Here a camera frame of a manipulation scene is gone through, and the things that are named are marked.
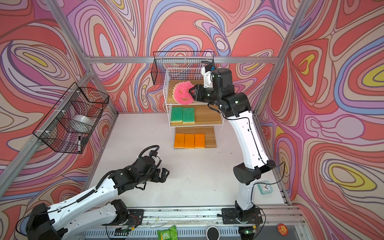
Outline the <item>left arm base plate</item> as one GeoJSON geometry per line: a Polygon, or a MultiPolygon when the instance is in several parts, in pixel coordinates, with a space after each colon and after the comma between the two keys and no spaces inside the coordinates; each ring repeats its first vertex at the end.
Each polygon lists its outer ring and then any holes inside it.
{"type": "Polygon", "coordinates": [[[125,225],[129,227],[140,226],[143,222],[144,209],[128,209],[117,213],[117,217],[113,221],[115,225],[125,225]]]}

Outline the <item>yellow sponge green back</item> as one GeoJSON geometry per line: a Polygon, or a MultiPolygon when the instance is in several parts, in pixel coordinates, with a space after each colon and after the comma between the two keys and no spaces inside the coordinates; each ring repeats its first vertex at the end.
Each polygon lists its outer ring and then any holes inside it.
{"type": "Polygon", "coordinates": [[[195,108],[183,108],[183,124],[194,124],[195,122],[195,108]]]}

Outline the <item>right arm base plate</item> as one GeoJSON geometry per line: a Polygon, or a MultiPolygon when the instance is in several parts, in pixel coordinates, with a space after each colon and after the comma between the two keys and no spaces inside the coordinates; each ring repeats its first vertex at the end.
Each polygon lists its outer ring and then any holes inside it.
{"type": "Polygon", "coordinates": [[[218,217],[222,218],[225,225],[254,224],[258,226],[264,222],[261,209],[257,207],[245,211],[240,208],[223,208],[218,217]]]}

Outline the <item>pink smiley sponge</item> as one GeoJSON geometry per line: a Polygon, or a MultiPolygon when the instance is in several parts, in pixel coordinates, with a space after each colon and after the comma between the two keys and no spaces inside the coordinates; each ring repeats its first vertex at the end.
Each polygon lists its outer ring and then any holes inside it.
{"type": "Polygon", "coordinates": [[[180,105],[192,104],[194,99],[189,93],[189,90],[193,87],[194,85],[190,81],[180,82],[176,84],[173,88],[173,99],[180,105]]]}

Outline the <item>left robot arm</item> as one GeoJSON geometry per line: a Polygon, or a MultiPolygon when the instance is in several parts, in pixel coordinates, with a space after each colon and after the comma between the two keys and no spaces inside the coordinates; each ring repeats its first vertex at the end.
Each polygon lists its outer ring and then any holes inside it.
{"type": "Polygon", "coordinates": [[[148,182],[164,183],[170,172],[159,168],[153,157],[139,157],[132,165],[109,171],[98,184],[57,204],[34,207],[28,219],[29,240],[68,240],[76,234],[100,225],[137,227],[141,215],[132,214],[117,197],[148,182]]]}

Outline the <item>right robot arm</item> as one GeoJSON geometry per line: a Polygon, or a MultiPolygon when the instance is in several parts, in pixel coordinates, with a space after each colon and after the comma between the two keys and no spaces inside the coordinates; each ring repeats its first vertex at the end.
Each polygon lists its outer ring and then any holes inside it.
{"type": "Polygon", "coordinates": [[[242,150],[243,163],[234,167],[235,177],[240,183],[234,210],[235,218],[245,222],[256,214],[252,198],[257,180],[275,168],[276,163],[266,154],[247,95],[235,91],[231,70],[203,67],[201,73],[204,83],[189,89],[189,94],[194,101],[206,103],[229,121],[242,150]]]}

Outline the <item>orange sponge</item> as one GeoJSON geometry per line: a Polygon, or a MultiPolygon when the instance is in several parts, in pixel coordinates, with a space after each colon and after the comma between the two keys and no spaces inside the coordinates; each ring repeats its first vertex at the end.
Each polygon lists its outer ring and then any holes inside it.
{"type": "Polygon", "coordinates": [[[195,134],[185,134],[185,149],[194,149],[195,148],[195,134]]]}
{"type": "Polygon", "coordinates": [[[175,133],[174,148],[183,149],[185,147],[185,134],[175,133]]]}

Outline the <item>white wire wooden shelf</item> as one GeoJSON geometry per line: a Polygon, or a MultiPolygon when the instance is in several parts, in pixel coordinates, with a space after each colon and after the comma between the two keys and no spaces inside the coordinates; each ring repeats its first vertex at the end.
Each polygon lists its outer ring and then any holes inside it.
{"type": "Polygon", "coordinates": [[[204,77],[199,68],[169,68],[165,73],[163,93],[166,100],[172,144],[175,144],[176,134],[204,134],[205,148],[217,148],[225,119],[219,113],[210,109],[207,103],[194,101],[189,105],[181,105],[174,98],[174,88],[182,82],[191,82],[192,85],[203,84],[204,77]],[[174,108],[194,108],[195,122],[172,122],[174,108]]]}

